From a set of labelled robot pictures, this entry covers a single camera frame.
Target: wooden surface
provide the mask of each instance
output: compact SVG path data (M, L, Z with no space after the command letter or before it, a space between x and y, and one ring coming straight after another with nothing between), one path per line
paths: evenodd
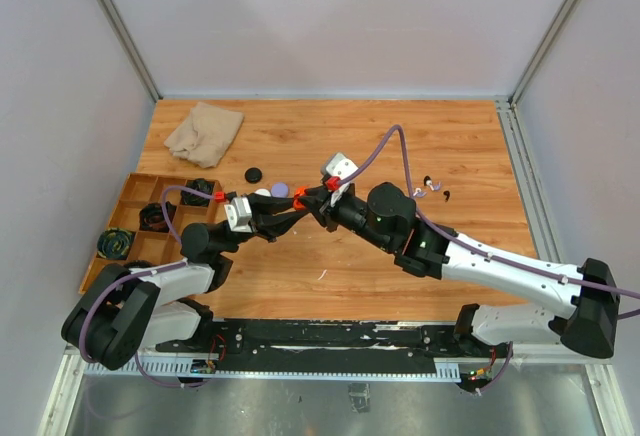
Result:
M451 191L419 199L435 222L471 237L535 256L502 130L491 101L208 101L242 111L245 121L217 168L174 159L163 142L197 101L158 102L138 171L217 179L225 191L252 192L284 181L320 182L337 151L360 164L395 123L407 134L414 186L430 175ZM244 172L258 166L258 185ZM356 193L375 185L405 188L398 137L362 174ZM219 220L224 219L222 206ZM419 279L393 258L344 229L328 233L308 216L278 242L255 238L234 260L218 291L198 296L220 317L453 320L463 304L506 305L517 298L473 284Z

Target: gray wall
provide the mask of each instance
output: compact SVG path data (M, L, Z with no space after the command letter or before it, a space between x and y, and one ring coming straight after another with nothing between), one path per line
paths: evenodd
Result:
M0 26L0 433L31 435L152 106L94 0L0 0Z
M166 95L508 94L562 0L115 0Z
M640 0L583 0L520 105L565 256L607 261L640 291ZM640 306L623 299L622 309ZM615 367L640 430L640 320Z

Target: wooden tray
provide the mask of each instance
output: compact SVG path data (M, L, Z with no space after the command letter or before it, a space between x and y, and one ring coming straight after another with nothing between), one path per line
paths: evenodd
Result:
M190 179L176 178L173 176L155 176L150 174L131 173L122 187L118 204L113 209L107 228L123 228L135 233L133 244L129 250L126 260L114 261L98 256L96 251L93 254L89 268L80 285L80 293L84 293L98 273L107 264L127 262L143 259L154 265L166 264L178 261L180 255L180 245L170 233L158 233L154 231L141 231L139 213L149 203L160 202L162 191L167 186L185 186ZM219 181L207 180L213 183L213 191L220 191L222 186ZM216 215L218 203L209 201L207 207L189 206L182 203L180 191L169 193L167 200L177 206L176 214L173 217L173 226L178 233L189 224L203 221L213 223Z

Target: black lid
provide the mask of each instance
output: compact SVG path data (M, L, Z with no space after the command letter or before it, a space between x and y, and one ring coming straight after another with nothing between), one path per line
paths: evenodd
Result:
M262 179L262 171L258 168L249 168L244 173L244 179L246 179L250 183L257 183Z

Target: towel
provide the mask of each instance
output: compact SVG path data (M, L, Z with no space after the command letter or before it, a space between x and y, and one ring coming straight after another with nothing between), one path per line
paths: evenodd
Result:
M165 140L176 158L202 168L216 167L236 137L244 114L199 102Z

